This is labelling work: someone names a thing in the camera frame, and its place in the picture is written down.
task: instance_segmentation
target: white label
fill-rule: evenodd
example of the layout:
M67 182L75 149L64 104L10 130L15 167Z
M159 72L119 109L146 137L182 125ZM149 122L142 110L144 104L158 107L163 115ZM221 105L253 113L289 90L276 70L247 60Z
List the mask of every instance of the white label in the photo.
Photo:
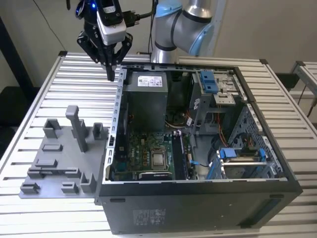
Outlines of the white label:
M188 118L188 120L187 120L187 123L186 123L186 124L187 124L188 126L190 126L190 125L192 124L192 121L193 121L193 119Z
M139 76L139 87L163 87L161 76Z

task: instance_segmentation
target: blue latch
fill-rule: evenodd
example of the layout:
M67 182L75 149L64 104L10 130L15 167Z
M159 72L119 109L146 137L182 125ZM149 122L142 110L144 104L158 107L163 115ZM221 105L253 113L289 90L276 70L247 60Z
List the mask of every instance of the blue latch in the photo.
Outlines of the blue latch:
M218 93L219 88L211 71L201 71L200 81L205 93Z

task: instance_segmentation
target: slotted aluminum table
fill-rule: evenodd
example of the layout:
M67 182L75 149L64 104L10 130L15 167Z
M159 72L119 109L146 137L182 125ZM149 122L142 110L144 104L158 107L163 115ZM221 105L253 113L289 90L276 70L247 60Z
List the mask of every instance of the slotted aluminum table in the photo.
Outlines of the slotted aluminum table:
M145 62L149 58L130 55L126 60ZM304 192L260 230L143 236L317 237L317 132L271 68L249 59L182 57L180 62L240 68ZM61 125L70 125L65 111L68 105L76 104L87 126L102 122L109 127L115 91L116 82L107 81L106 72L87 55L68 53L57 58L0 161L0 235L112 236L102 207L95 206L93 199L20 199L18 193L44 137L42 126L46 119L58 118Z
M292 69L317 97L317 62L297 61Z

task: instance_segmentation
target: motherboard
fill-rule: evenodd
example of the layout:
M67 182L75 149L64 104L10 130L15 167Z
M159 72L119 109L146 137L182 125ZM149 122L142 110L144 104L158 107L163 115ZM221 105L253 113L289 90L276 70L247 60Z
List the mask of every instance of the motherboard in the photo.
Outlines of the motherboard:
M192 160L189 137L182 135L180 143L175 144L176 141L172 133L130 134L128 147L119 148L127 149L127 158L115 162L115 180L175 180L179 173L187 179ZM175 171L175 164L183 165L181 171Z

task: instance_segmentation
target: orange wire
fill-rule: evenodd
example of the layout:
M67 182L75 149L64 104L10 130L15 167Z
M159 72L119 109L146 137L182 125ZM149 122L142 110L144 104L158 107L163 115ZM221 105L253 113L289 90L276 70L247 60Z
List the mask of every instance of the orange wire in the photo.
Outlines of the orange wire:
M226 141L226 139L224 138L224 135L223 135L223 132L222 132L222 129L221 129L221 126L220 126L219 113L217 114L217 117L218 117L218 125L219 125L219 137L220 137L222 143L225 145L225 147L228 147L227 141Z

